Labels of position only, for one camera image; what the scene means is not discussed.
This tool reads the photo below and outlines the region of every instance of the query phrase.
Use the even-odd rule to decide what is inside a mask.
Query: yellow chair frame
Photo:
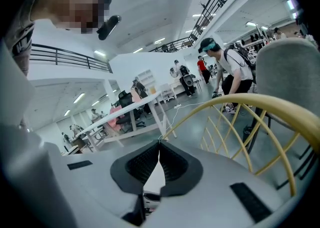
[[[225,103],[238,103],[238,109],[230,122],[228,118],[222,114],[222,108]],[[215,105],[222,104],[221,110],[217,109]],[[252,105],[258,108],[261,108],[263,110],[262,114],[258,116],[255,114],[247,105]],[[294,196],[297,193],[296,189],[296,182],[294,179],[294,174],[291,168],[291,165],[288,161],[288,158],[286,156],[286,151],[294,144],[294,142],[297,140],[299,135],[304,137],[306,141],[311,145],[314,152],[319,155],[320,153],[320,118],[316,116],[315,114],[311,113],[310,111],[306,110],[305,108],[295,105],[291,102],[271,97],[267,95],[261,95],[261,94],[252,94],[252,93],[238,93],[238,94],[231,94],[231,95],[225,95],[219,98],[212,99],[201,106],[195,108],[190,114],[185,116],[182,120],[180,120],[171,130],[169,130],[164,136],[163,139],[167,138],[170,133],[173,132],[181,123],[186,121],[188,118],[190,118],[192,115],[198,113],[199,111],[205,109],[205,108],[213,108],[215,109],[219,114],[218,124],[214,124],[210,116],[208,116],[207,124],[211,123],[214,127],[215,131],[217,132],[218,136],[220,137],[222,143],[218,148],[216,148],[216,145],[213,141],[212,135],[210,134],[209,130],[207,129],[207,126],[204,129],[202,141],[200,144],[200,147],[203,149],[203,143],[206,147],[206,150],[209,151],[209,146],[204,138],[205,133],[209,134],[210,141],[213,145],[215,153],[219,153],[219,150],[221,147],[224,148],[226,155],[230,158],[228,149],[226,146],[226,139],[228,138],[228,135],[230,134],[230,131],[232,130],[237,138],[237,140],[240,143],[240,149],[234,154],[231,159],[234,159],[240,152],[243,151],[248,169],[250,172],[253,172],[252,164],[250,157],[246,150],[246,145],[250,142],[253,135],[259,128],[259,126],[262,126],[268,135],[270,136],[271,140],[275,144],[279,155],[274,157],[267,165],[265,165],[262,169],[257,171],[255,175],[260,175],[267,169],[269,169],[274,163],[276,163],[277,160],[280,158],[282,159],[282,162],[284,164],[284,168],[289,180],[290,185],[290,193],[291,196]],[[248,111],[254,118],[256,118],[257,123],[255,127],[252,129],[252,132],[248,136],[248,138],[245,140],[245,142],[242,141],[241,137],[237,133],[237,131],[234,128],[234,123],[236,121],[236,118],[238,116],[240,107],[243,107],[246,111]],[[283,121],[285,121],[289,126],[292,127],[292,129],[295,131],[292,138],[289,140],[289,142],[282,148],[281,144],[279,143],[278,139],[274,135],[274,133],[271,131],[271,129],[267,126],[267,124],[263,121],[263,118],[266,114],[272,113],[279,118],[281,118]],[[219,122],[221,120],[221,117],[226,121],[226,123],[229,125],[229,130],[224,138],[222,138],[221,133],[218,130]]]

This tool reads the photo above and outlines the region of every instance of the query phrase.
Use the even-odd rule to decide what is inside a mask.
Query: gray chair
[[[256,61],[256,83],[259,94],[290,101],[320,116],[320,53],[314,45],[301,38],[277,40],[263,47]],[[261,110],[255,112],[258,115],[261,114]],[[269,127],[273,119],[290,129],[286,123],[272,114],[267,116]],[[253,136],[248,152],[251,151],[257,134],[258,132]],[[309,149],[310,147],[307,147],[299,159],[302,159]],[[310,161],[306,171],[300,177],[303,179],[316,159],[314,152],[311,151],[294,175],[297,175]]]

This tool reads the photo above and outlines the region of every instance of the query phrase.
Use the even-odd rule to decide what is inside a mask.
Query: black rectangular slot
[[[89,166],[91,164],[92,164],[91,161],[83,161],[83,162],[70,163],[70,164],[67,164],[67,166],[70,170],[75,170],[75,169],[83,168],[85,166]]]
[[[230,187],[256,223],[271,215],[271,211],[245,183],[236,183]]]

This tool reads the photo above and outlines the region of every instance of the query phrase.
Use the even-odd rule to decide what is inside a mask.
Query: person in red shirt
[[[205,62],[203,61],[202,56],[198,56],[198,68],[199,68],[199,73],[202,74],[202,76],[204,77],[205,83],[208,84],[209,79],[210,79],[210,72],[207,70],[207,68],[205,67]]]

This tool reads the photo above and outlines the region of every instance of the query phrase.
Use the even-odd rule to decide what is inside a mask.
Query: white desk
[[[138,135],[138,134],[142,134],[142,133],[145,133],[145,132],[157,129],[157,128],[159,128],[161,134],[164,136],[165,133],[166,133],[166,130],[167,130],[167,122],[168,122],[170,128],[172,128],[172,126],[170,125],[169,119],[167,118],[167,115],[166,115],[163,107],[161,106],[161,104],[160,104],[160,102],[158,100],[158,97],[160,96],[160,94],[161,94],[160,92],[156,92],[155,94],[152,94],[152,95],[142,99],[139,102],[133,103],[133,104],[131,104],[129,106],[126,106],[126,107],[120,109],[119,111],[117,111],[115,113],[107,115],[107,116],[103,117],[102,119],[96,121],[95,123],[91,124],[89,127],[87,127],[84,130],[82,130],[76,136],[78,137],[79,135],[85,133],[87,135],[87,138],[89,139],[90,143],[92,144],[92,146],[94,147],[94,149],[96,151],[99,151],[99,147],[101,145],[103,145],[104,143],[108,143],[108,142],[112,142],[112,141],[117,141],[119,143],[119,145],[123,147],[123,144],[120,141],[121,139],[129,138],[129,137],[132,137],[132,136],[135,136],[135,135]],[[163,113],[163,120],[162,121],[159,119],[159,117],[157,115],[157,112],[155,111],[155,105],[153,103],[154,100],[157,101],[157,103],[158,103],[158,105],[159,105],[159,107],[160,107],[160,109],[161,109],[161,111]],[[136,108],[139,108],[140,106],[143,106],[145,104],[149,105],[151,113],[152,113],[152,115],[154,117],[154,120],[155,120],[155,124],[152,124],[150,126],[147,126],[145,128],[137,130],[136,121],[135,121],[135,115],[134,115],[134,111],[133,110],[136,109]],[[131,118],[133,131],[120,135],[118,132],[116,132],[115,130],[113,130],[109,126],[108,121],[111,121],[111,120],[115,119],[116,117],[119,117],[120,115],[126,114],[128,112],[130,113],[130,118]],[[104,139],[99,144],[99,147],[98,147],[98,145],[95,144],[95,142],[94,142],[94,140],[92,138],[92,135],[90,135],[90,131],[92,129],[102,125],[102,124],[104,124],[107,127],[108,133],[111,135],[111,137],[107,138],[107,139]]]

